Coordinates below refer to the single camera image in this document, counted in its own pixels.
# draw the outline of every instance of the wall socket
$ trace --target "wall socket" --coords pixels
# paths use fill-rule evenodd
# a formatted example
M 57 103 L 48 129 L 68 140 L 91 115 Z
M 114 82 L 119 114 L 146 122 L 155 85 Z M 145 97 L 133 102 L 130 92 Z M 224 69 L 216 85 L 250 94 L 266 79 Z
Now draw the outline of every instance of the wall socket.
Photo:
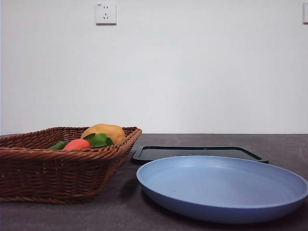
M 95 21 L 97 25 L 116 24 L 116 3 L 97 3 L 95 5 Z

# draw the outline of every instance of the red fruit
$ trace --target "red fruit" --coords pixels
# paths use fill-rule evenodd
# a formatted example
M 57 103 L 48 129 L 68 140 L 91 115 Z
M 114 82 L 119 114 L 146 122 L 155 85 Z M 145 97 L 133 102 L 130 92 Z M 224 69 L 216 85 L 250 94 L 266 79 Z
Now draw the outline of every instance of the red fruit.
M 77 139 L 70 141 L 63 150 L 78 150 L 78 149 L 84 149 L 84 148 L 90 148 L 91 144 L 89 141 L 84 139 Z

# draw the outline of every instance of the tray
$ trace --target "tray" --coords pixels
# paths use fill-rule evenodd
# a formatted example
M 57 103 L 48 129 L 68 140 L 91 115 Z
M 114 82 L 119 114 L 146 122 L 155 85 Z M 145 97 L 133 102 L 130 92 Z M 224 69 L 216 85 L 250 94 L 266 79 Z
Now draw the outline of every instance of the tray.
M 297 209 L 308 196 L 308 182 L 289 170 L 229 157 L 163 158 L 141 166 L 136 175 L 159 205 L 218 223 L 276 219 Z
M 206 156 L 224 156 L 246 160 L 254 160 L 262 163 L 269 163 L 269 160 L 263 158 L 255 152 L 248 151 L 242 147 L 178 147 L 178 146 L 140 146 L 137 148 L 132 160 L 136 164 L 146 164 L 153 160 L 173 156 L 187 155 L 206 155 Z

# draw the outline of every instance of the table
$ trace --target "table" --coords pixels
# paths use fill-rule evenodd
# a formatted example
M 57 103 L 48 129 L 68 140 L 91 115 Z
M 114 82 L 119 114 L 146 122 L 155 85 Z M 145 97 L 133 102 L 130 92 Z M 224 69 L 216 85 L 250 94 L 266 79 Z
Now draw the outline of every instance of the table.
M 138 146 L 240 146 L 254 150 L 269 163 L 308 180 L 308 134 L 142 134 L 127 162 L 92 202 L 54 205 L 1 202 L 1 231 L 198 231 L 308 230 L 308 199 L 295 212 L 269 222 L 248 225 L 216 224 L 186 218 L 149 199 L 136 180 L 140 167 L 131 161 Z

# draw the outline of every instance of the yellow mango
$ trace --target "yellow mango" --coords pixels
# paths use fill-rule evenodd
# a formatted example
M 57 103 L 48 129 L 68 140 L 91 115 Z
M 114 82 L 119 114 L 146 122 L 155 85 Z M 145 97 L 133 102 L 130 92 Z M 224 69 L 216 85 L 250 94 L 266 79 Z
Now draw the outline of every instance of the yellow mango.
M 105 133 L 107 137 L 110 137 L 114 143 L 118 143 L 125 138 L 124 130 L 118 125 L 112 124 L 97 124 L 86 129 L 81 135 L 81 139 L 92 133 L 100 134 Z

